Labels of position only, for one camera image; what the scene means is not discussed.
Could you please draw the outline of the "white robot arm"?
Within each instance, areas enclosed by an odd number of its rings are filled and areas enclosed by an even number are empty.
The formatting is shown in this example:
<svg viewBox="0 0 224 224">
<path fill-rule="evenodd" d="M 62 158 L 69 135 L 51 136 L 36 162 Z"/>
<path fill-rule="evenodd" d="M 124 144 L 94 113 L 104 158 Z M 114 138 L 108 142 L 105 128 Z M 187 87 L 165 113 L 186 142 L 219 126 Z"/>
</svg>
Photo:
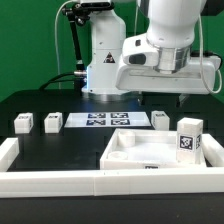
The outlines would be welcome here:
<svg viewBox="0 0 224 224">
<path fill-rule="evenodd" d="M 136 0 L 149 19 L 147 31 L 127 38 L 125 24 L 115 14 L 116 2 L 80 0 L 92 22 L 92 61 L 87 67 L 87 98 L 117 101 L 141 92 L 215 93 L 221 59 L 201 50 L 201 17 L 224 11 L 224 0 Z"/>
</svg>

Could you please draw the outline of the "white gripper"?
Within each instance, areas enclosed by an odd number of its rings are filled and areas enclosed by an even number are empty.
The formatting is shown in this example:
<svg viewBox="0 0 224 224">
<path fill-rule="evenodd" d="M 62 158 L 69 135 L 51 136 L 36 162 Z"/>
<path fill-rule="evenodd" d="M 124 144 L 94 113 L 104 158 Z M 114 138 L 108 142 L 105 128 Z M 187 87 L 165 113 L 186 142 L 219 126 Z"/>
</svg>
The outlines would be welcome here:
<svg viewBox="0 0 224 224">
<path fill-rule="evenodd" d="M 204 74 L 206 84 L 214 88 L 215 73 L 219 69 L 220 58 L 210 56 L 203 58 L 200 64 L 199 57 L 192 57 L 189 63 L 173 74 L 163 74 L 143 65 L 126 65 L 120 60 L 116 74 L 116 87 L 120 90 L 183 93 L 177 98 L 176 107 L 180 108 L 189 98 L 189 94 L 208 94 L 201 78 Z M 139 105 L 145 105 L 145 97 L 140 93 L 137 97 Z"/>
</svg>

